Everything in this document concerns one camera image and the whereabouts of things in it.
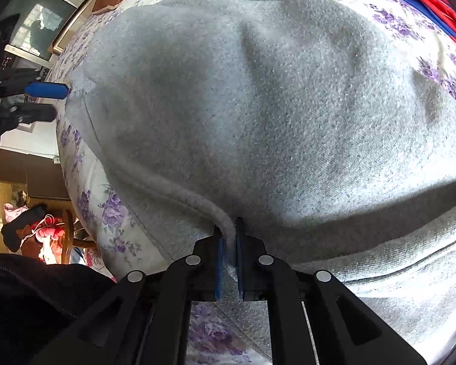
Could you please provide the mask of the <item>purple floral bed quilt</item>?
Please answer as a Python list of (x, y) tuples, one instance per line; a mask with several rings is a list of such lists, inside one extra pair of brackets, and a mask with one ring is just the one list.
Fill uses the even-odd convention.
[[(120, 10), (163, 0), (124, 0)], [(456, 43), (403, 0), (333, 0), (364, 16), (409, 55), (409, 66), (434, 82), (456, 107)], [(60, 114), (57, 141), (61, 168), (73, 207), (86, 231), (98, 242), (89, 256), (109, 276), (130, 267), (153, 272), (163, 252), (147, 226), (132, 214), (109, 182), (77, 124)], [(423, 222), (401, 239), (369, 251), (371, 270), (361, 257), (327, 262), (348, 287), (387, 321), (430, 364), (456, 352), (456, 205)], [(226, 303), (197, 305), (190, 336), (190, 363), (265, 364), (268, 341)]]

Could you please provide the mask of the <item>grey sweatpants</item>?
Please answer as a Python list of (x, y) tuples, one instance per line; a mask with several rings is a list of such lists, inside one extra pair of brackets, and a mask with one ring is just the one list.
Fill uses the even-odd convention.
[(66, 117), (164, 263), (235, 219), (293, 268), (326, 269), (429, 364), (456, 347), (456, 101), (332, 0), (164, 0), (95, 33)]

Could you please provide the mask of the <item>wooden chair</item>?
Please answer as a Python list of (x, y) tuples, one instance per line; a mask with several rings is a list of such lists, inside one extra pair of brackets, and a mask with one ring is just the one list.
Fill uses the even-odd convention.
[(74, 247), (87, 250), (97, 250), (98, 246), (95, 241), (81, 240), (75, 238), (74, 218), (69, 209), (65, 209), (62, 213), (64, 222), (64, 236), (62, 240), (62, 252), (60, 262), (63, 265), (69, 265), (71, 261), (71, 253)]

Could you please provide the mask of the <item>mirror with wooden frame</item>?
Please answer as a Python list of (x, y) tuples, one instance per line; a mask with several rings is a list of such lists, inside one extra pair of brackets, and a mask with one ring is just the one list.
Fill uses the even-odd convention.
[(4, 14), (19, 20), (5, 51), (44, 68), (52, 67), (52, 57), (66, 47), (66, 38), (88, 11), (94, 0), (82, 0), (75, 7), (66, 0), (11, 0)]

